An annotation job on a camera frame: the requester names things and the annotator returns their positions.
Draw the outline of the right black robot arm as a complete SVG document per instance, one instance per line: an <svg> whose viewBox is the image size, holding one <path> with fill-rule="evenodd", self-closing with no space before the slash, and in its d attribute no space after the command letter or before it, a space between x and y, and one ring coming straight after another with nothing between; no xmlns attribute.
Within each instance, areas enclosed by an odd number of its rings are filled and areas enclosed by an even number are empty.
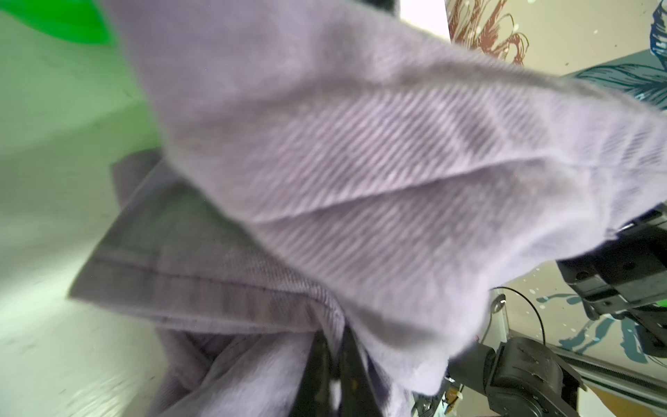
<svg viewBox="0 0 667 417"><path fill-rule="evenodd" d="M557 263L569 297L581 304L600 342L613 321L628 322L644 357L666 356L666 207L628 222L605 243ZM578 416L581 375L547 343L512 336L497 349L478 343L451 360L452 382L483 394L502 416Z"/></svg>

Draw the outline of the purple trousers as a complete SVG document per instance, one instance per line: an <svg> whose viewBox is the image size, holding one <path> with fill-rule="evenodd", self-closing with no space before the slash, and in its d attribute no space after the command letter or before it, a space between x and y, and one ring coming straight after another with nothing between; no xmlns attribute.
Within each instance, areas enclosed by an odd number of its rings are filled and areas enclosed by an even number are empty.
<svg viewBox="0 0 667 417"><path fill-rule="evenodd" d="M344 330L382 416L438 392L492 288L666 196L666 118L354 1L104 1L160 123L69 295L149 321L151 416L289 416Z"/></svg>

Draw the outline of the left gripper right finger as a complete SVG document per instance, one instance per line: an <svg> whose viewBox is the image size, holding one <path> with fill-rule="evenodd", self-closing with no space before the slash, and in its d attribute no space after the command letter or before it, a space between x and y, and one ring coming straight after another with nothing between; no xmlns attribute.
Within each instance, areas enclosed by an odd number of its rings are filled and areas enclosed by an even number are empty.
<svg viewBox="0 0 667 417"><path fill-rule="evenodd" d="M339 358L341 417L382 417L354 332L346 327Z"/></svg>

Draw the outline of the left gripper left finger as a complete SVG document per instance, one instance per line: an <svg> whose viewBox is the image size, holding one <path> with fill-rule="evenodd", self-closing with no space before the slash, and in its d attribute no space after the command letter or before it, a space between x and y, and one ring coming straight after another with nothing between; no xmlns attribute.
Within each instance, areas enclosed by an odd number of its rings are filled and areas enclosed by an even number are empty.
<svg viewBox="0 0 667 417"><path fill-rule="evenodd" d="M322 332L315 334L290 417L331 417L331 353Z"/></svg>

